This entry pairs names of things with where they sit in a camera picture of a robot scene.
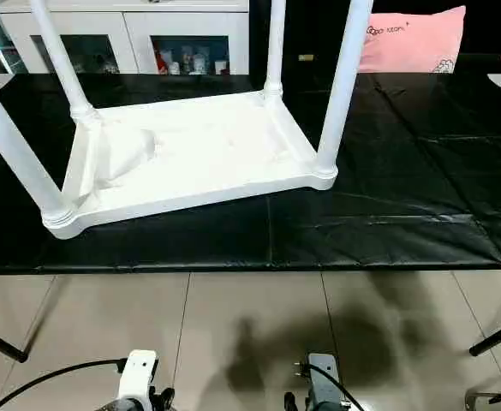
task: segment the black wall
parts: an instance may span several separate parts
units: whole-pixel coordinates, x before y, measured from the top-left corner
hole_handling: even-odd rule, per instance
[[[373,13],[433,14],[465,4],[464,32],[457,71],[501,72],[501,0],[376,0]],[[250,0],[250,72],[265,79],[271,0]],[[283,82],[328,87],[343,37],[349,0],[287,0]],[[313,54],[312,62],[298,62]]]

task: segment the tile floor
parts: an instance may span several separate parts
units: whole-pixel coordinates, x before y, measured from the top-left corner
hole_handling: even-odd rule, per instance
[[[157,386],[178,411],[303,409],[292,363],[337,355],[345,384],[377,411],[464,410],[466,390],[501,390],[501,271],[176,273],[0,277],[0,397],[57,368],[155,349]],[[114,398],[113,366],[35,387],[3,409],[93,411]],[[477,409],[501,410],[479,402]]]

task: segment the pink pillow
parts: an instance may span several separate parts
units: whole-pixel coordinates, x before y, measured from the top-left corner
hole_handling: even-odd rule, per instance
[[[372,14],[360,71],[452,73],[464,16],[465,6],[436,15]]]

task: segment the table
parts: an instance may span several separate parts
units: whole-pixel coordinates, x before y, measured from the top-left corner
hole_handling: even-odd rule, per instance
[[[246,76],[81,81],[96,107],[253,90]],[[316,145],[328,91],[286,88]],[[56,78],[18,75],[0,99],[61,185],[75,126]],[[501,88],[484,75],[360,74],[337,165],[329,191],[174,211],[59,241],[0,157],[0,273],[501,268]]]

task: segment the item in cabinet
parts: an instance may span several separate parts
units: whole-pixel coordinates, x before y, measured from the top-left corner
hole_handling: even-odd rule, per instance
[[[172,50],[161,50],[159,51],[161,58],[164,60],[167,66],[170,66],[174,60],[172,60]]]
[[[170,66],[168,66],[168,72],[169,72],[169,74],[179,75],[180,74],[180,63],[179,62],[172,62],[172,64]]]
[[[202,54],[195,54],[193,56],[193,67],[195,74],[208,74],[208,70],[206,69],[206,57]]]
[[[193,59],[193,47],[190,45],[182,46],[182,72],[184,74],[191,73],[191,61]]]
[[[206,72],[210,70],[210,47],[205,47],[204,45],[200,45],[197,47],[197,54],[201,54],[205,57],[205,67]]]
[[[214,68],[216,69],[216,74],[229,74],[230,71],[227,68],[227,62],[225,60],[217,60],[214,62]]]
[[[157,70],[159,74],[168,74],[168,66],[163,60],[160,53],[155,53],[155,60],[157,61]]]
[[[96,69],[98,73],[119,74],[119,68],[116,66],[116,64],[110,60],[107,60],[102,55],[98,54],[96,56],[96,63],[98,65]]]
[[[83,63],[81,58],[79,58],[78,56],[71,57],[70,60],[76,73],[86,73],[85,64]]]

